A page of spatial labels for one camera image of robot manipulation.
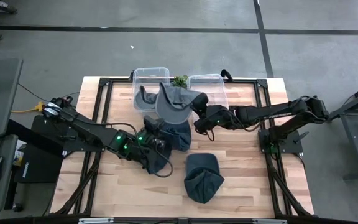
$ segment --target concrete floor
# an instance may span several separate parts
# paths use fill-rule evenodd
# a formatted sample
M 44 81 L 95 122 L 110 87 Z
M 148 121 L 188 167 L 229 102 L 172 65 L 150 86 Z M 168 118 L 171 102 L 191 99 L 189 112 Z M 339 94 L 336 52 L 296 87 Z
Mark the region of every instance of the concrete floor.
M 358 30 L 356 0 L 259 0 L 266 29 Z M 11 0 L 20 12 L 0 24 L 95 27 L 257 28 L 252 0 Z M 43 98 L 76 92 L 85 75 L 128 75 L 139 67 L 167 67 L 172 74 L 219 73 L 266 77 L 259 34 L 6 31 L 0 58 L 21 57 L 20 82 Z M 358 90 L 358 35 L 267 35 L 275 77 L 290 99 L 318 95 L 332 111 Z M 38 99 L 18 88 L 14 109 Z M 12 115 L 30 126 L 34 114 Z M 315 213 L 358 221 L 358 170 L 340 120 L 307 125 L 302 140 Z M 40 215 L 53 185 L 24 187 L 27 210 L 1 217 Z M 50 194 L 40 198 L 41 190 Z

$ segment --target wooden tabletop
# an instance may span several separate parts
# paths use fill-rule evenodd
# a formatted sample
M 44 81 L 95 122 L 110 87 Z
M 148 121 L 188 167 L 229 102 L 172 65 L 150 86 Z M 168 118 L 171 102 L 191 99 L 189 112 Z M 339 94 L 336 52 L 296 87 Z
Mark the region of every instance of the wooden tabletop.
M 77 111 L 92 117 L 100 77 L 84 77 Z M 284 81 L 268 78 L 272 104 L 288 101 Z M 245 84 L 226 84 L 229 105 L 256 105 L 254 88 Z M 99 119 L 104 108 L 103 92 Z M 282 124 L 288 118 L 276 119 Z M 142 116 L 133 110 L 132 84 L 117 83 L 113 86 L 108 122 L 127 122 L 140 129 Z M 192 142 L 188 152 L 172 151 L 170 160 L 174 166 L 168 178 L 149 175 L 133 161 L 118 159 L 110 152 L 102 154 L 94 195 L 92 216 L 109 217 L 200 217 L 200 218 L 268 218 L 273 217 L 266 161 L 260 153 L 257 132 L 228 131 L 214 128 L 215 142 L 197 134 L 192 128 Z M 125 126 L 116 126 L 133 132 Z M 188 154 L 209 152 L 216 155 L 221 175 L 225 178 L 216 195 L 207 203 L 192 201 L 184 188 L 185 159 Z M 58 178 L 51 212 L 57 211 L 76 189 L 83 163 L 83 152 L 75 152 L 63 161 Z M 305 171 L 299 159 L 291 154 L 283 155 L 287 185 L 294 196 L 313 213 Z M 169 172 L 166 166 L 160 174 Z M 282 192 L 280 208 L 284 211 Z

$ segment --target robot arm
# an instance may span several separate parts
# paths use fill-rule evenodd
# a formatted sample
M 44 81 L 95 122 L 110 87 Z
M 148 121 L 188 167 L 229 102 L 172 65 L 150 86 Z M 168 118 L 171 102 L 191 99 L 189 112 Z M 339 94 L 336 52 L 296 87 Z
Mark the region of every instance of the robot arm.
M 229 106 L 227 109 L 221 105 L 206 106 L 208 98 L 196 99 L 192 104 L 192 109 L 199 116 L 194 125 L 196 131 L 205 134 L 215 126 L 220 126 L 229 130 L 247 129 L 250 126 L 260 124 L 269 118 L 278 118 L 295 115 L 281 126 L 274 126 L 269 129 L 271 132 L 271 142 L 279 142 L 286 139 L 287 135 L 298 128 L 308 124 L 321 124 L 326 121 L 328 112 L 324 102 L 317 96 L 302 96 L 288 103 L 281 103 L 272 106 Z
M 133 135 L 123 130 L 106 128 L 114 123 L 95 123 L 78 113 L 71 105 L 71 101 L 72 98 L 53 98 L 42 113 L 53 122 L 60 121 L 68 124 L 86 144 L 106 148 L 120 159 L 139 162 L 149 174 L 154 174 L 153 166 L 159 156 L 157 151 L 163 149 L 165 142 L 156 138 L 152 129 L 158 124 L 152 118 L 146 116 L 145 128 Z

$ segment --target clear plastic container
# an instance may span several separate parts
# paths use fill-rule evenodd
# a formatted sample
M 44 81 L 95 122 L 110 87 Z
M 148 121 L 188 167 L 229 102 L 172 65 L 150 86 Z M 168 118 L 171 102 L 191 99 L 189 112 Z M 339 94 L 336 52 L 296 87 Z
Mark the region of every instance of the clear plastic container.
M 155 109 L 152 105 L 138 104 L 136 96 L 140 86 L 144 86 L 146 93 L 158 93 L 159 83 L 169 84 L 169 70 L 167 68 L 138 68 L 134 71 L 132 81 L 134 108 L 143 114 L 153 115 Z
M 228 108 L 227 96 L 222 76 L 219 74 L 192 75 L 188 77 L 187 89 L 206 93 L 207 105 L 222 105 Z M 198 119 L 193 112 L 193 119 Z

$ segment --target gray fabric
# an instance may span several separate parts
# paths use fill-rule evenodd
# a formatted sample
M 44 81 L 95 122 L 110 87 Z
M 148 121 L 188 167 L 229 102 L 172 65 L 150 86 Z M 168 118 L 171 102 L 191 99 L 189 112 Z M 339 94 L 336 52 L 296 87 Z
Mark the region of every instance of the gray fabric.
M 141 86 L 135 96 L 135 103 L 138 109 L 155 108 L 157 115 L 166 123 L 182 124 L 191 114 L 191 102 L 200 94 L 198 91 L 160 83 L 158 94 L 146 93 Z
M 135 96 L 135 107 L 140 110 L 154 110 L 157 94 L 146 93 L 144 86 L 140 86 Z
M 209 202 L 222 185 L 219 164 L 214 154 L 191 154 L 186 159 L 185 188 L 195 202 Z
M 160 134 L 173 149 L 186 152 L 191 144 L 191 129 L 188 121 L 182 124 L 163 123 Z

